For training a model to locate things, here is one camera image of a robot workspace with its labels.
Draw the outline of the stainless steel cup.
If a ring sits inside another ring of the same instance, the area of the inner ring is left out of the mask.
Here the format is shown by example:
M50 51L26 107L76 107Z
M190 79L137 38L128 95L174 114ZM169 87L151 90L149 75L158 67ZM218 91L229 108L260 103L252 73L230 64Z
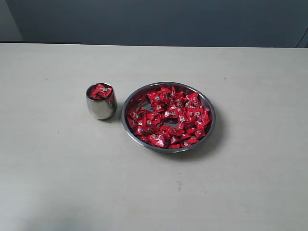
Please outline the stainless steel cup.
M98 120L110 119L111 117L113 117L113 115L117 111L117 100L115 96L115 91L113 89L113 92L111 93L111 95L109 95L109 97L104 100L92 100L89 97L89 94L90 94L91 88L94 87L96 84L89 86L86 91L88 110L90 114Z

